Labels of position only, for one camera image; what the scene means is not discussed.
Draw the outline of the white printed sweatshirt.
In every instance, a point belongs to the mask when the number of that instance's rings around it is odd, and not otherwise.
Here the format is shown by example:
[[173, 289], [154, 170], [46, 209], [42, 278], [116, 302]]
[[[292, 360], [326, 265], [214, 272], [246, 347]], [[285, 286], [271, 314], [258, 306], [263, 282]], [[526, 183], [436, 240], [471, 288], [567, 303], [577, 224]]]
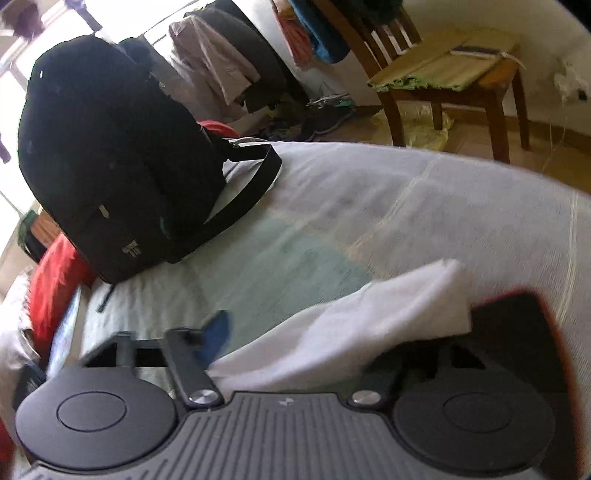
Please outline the white printed sweatshirt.
[[441, 259], [294, 314], [207, 368], [224, 398], [308, 390], [353, 378], [400, 344], [471, 331], [471, 276]]

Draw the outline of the hanging clothes rack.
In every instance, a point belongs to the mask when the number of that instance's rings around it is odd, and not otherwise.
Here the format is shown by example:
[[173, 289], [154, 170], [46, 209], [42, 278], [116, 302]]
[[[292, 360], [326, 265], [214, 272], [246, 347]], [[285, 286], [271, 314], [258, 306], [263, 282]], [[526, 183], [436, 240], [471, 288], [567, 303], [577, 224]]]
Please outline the hanging clothes rack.
[[170, 62], [191, 94], [198, 120], [233, 122], [283, 97], [308, 103], [290, 68], [232, 1], [186, 12], [168, 27]]

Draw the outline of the red pillow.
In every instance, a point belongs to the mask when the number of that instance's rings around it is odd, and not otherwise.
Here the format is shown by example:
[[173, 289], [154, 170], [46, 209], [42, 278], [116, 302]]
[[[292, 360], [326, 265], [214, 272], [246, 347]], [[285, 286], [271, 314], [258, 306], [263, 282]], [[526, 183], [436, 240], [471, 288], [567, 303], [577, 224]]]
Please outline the red pillow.
[[97, 275], [61, 233], [41, 258], [30, 283], [29, 315], [33, 342], [42, 359], [49, 357], [53, 337], [80, 285], [91, 287]]

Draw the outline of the black backpack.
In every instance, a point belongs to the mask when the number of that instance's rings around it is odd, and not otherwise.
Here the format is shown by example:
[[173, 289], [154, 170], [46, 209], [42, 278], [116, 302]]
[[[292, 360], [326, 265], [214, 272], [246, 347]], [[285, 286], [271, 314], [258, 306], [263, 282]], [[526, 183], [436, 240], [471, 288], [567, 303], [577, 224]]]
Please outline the black backpack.
[[18, 157], [35, 198], [109, 284], [211, 241], [281, 168], [272, 146], [206, 130], [146, 67], [91, 35], [36, 60]]

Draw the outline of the green cloth on chair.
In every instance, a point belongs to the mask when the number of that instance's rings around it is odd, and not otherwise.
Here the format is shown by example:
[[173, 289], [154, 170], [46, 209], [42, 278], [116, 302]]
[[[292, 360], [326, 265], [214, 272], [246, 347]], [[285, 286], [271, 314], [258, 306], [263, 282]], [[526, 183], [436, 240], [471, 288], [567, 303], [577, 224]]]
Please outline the green cloth on chair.
[[[435, 88], [463, 91], [510, 55], [520, 44], [514, 33], [494, 28], [449, 29], [426, 37], [369, 80], [377, 92]], [[478, 59], [452, 55], [459, 45], [501, 51], [501, 57]]]

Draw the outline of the book on chair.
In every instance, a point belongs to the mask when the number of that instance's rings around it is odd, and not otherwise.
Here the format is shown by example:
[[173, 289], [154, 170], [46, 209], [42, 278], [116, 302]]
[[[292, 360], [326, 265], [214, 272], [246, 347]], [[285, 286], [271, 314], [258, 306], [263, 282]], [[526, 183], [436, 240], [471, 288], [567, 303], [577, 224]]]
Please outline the book on chair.
[[501, 57], [501, 51], [474, 45], [459, 45], [450, 51], [452, 55], [478, 59], [494, 59]]

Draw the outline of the wooden chair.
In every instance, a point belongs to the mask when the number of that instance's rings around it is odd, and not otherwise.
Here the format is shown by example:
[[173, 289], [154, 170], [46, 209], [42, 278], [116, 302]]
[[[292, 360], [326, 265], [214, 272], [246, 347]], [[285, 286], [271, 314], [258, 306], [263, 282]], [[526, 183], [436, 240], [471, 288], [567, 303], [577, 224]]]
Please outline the wooden chair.
[[456, 27], [428, 36], [419, 33], [403, 2], [394, 13], [372, 14], [339, 1], [315, 7], [346, 41], [378, 95], [394, 145], [406, 145], [400, 103], [431, 106], [433, 125], [444, 126], [446, 104], [484, 111], [493, 157], [510, 161], [508, 127], [503, 107], [514, 97], [520, 141], [530, 147], [530, 125], [522, 80], [521, 40], [488, 27]]

